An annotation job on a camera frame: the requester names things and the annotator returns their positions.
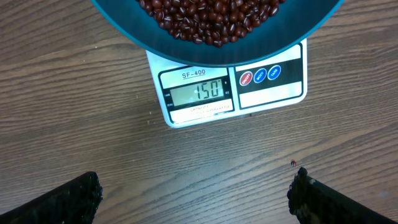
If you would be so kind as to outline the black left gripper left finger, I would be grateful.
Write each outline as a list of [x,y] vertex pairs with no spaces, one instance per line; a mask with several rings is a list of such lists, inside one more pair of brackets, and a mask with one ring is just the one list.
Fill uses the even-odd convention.
[[6,224],[92,224],[103,199],[96,172],[77,178],[1,215]]

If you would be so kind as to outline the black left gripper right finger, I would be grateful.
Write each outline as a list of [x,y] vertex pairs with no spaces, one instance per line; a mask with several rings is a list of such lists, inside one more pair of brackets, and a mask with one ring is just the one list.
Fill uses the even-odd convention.
[[301,167],[287,192],[289,212],[303,224],[397,224],[310,177]]

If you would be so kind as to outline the red adzuki beans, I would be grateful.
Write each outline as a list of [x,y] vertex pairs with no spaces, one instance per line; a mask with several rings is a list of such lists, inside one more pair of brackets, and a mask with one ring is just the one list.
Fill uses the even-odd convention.
[[222,47],[275,16],[285,0],[136,0],[175,40]]

